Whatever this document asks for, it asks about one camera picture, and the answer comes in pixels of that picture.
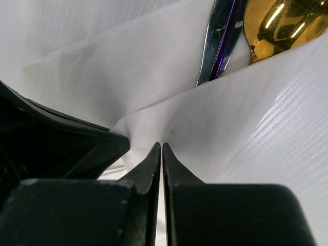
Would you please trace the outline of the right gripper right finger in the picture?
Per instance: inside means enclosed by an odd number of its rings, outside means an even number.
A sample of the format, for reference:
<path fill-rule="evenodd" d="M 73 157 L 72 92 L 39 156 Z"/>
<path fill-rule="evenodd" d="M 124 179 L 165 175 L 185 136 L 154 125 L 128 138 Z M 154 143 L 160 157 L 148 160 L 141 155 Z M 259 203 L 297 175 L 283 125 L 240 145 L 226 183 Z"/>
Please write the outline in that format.
<path fill-rule="evenodd" d="M 162 147 L 168 245 L 315 245 L 296 196 L 278 184 L 207 184 Z"/>

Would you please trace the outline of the gold ornate spoon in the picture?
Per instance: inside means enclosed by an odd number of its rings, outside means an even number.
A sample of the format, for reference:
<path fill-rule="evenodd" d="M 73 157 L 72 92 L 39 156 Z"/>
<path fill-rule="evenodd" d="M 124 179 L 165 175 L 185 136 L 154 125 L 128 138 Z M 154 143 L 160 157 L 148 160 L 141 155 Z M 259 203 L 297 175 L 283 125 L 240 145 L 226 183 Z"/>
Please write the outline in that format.
<path fill-rule="evenodd" d="M 252 65 L 319 37 L 327 29 L 327 1 L 248 1 L 243 29 Z"/>

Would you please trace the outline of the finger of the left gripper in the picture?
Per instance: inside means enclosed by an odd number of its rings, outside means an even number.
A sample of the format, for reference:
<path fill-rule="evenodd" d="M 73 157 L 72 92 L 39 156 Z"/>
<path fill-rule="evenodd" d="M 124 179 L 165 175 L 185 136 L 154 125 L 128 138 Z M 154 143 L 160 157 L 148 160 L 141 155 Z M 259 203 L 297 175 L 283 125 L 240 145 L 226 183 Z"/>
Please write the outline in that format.
<path fill-rule="evenodd" d="M 93 179 L 129 139 L 47 108 L 1 83 L 1 202 L 25 179 Z"/>

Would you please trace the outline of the silver table knife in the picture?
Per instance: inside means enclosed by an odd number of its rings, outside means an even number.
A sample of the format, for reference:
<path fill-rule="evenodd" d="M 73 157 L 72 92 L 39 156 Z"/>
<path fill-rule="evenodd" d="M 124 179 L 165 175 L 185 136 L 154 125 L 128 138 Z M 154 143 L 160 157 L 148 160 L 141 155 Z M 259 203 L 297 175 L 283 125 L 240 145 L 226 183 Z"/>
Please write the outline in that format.
<path fill-rule="evenodd" d="M 229 13 L 231 11 L 233 1 L 214 1 L 209 15 L 209 20 L 206 29 L 206 36 L 204 39 L 204 46 L 202 52 L 202 60 L 200 66 L 197 86 L 209 82 L 209 77 L 212 71 L 213 64 L 217 55 L 217 51 L 226 28 Z M 231 36 L 230 43 L 225 54 L 222 67 L 220 69 L 220 76 L 225 71 L 228 62 L 232 56 L 233 50 L 239 40 L 240 34 L 243 30 L 243 17 L 247 1 L 244 1 L 240 9 L 239 16 L 235 25 L 235 29 Z"/>

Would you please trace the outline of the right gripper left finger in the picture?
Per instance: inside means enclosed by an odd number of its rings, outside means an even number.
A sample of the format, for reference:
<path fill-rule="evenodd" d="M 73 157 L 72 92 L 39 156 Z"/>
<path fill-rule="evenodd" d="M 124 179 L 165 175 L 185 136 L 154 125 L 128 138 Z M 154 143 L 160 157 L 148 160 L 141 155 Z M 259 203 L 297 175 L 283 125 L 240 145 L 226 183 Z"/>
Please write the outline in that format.
<path fill-rule="evenodd" d="M 161 146 L 117 181 L 27 179 L 1 210 L 1 245 L 154 245 Z"/>

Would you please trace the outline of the white paper napkin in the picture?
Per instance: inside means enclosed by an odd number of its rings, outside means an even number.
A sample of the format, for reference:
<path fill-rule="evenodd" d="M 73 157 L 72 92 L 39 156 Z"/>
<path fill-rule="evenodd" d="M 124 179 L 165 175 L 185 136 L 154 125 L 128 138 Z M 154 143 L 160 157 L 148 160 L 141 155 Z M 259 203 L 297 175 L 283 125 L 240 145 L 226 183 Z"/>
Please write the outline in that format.
<path fill-rule="evenodd" d="M 196 86 L 212 1 L 1 1 L 1 79 L 210 182 L 327 181 L 327 33 Z"/>

